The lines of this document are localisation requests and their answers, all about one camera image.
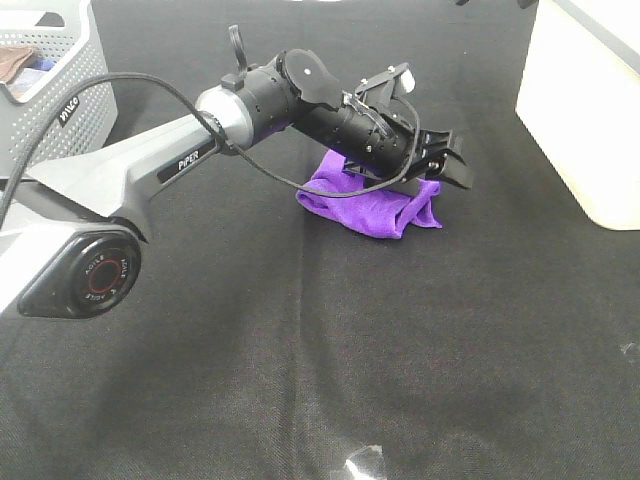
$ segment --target perforated plastic crate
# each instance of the perforated plastic crate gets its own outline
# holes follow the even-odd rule
[[[40,57],[56,62],[19,98],[0,83],[0,178],[9,175],[25,142],[42,127],[60,97],[78,82],[107,72],[91,0],[0,0],[0,17],[12,18],[9,12],[25,10],[57,14],[63,26],[0,26],[0,46],[31,45]],[[111,86],[93,87],[77,100],[66,123],[53,123],[32,164],[103,146],[118,114]]]

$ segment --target robotic arm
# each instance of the robotic arm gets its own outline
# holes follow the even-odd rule
[[[415,87],[406,63],[347,93],[313,52],[249,65],[237,27],[230,33],[238,72],[195,104],[215,135],[187,116],[28,170],[0,231],[2,316],[79,319],[110,310],[140,271],[150,200],[208,156],[250,159],[244,149],[289,126],[344,155],[345,171],[369,188],[412,195],[418,178],[471,187],[452,132],[421,130],[397,109],[394,100],[408,105],[403,97]]]

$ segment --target purple towel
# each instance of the purple towel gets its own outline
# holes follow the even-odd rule
[[[329,150],[311,180],[305,186],[328,192],[349,192],[364,186],[364,178],[344,173],[344,157]],[[431,212],[431,198],[440,193],[440,183],[420,180],[420,192],[414,198],[397,192],[379,190],[353,198],[319,197],[298,191],[298,201],[307,210],[340,222],[356,232],[375,238],[401,238],[405,227],[442,228]]]

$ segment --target white box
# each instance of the white box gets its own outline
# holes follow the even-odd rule
[[[516,107],[587,215],[614,230],[640,229],[638,52],[639,0],[541,0]]]

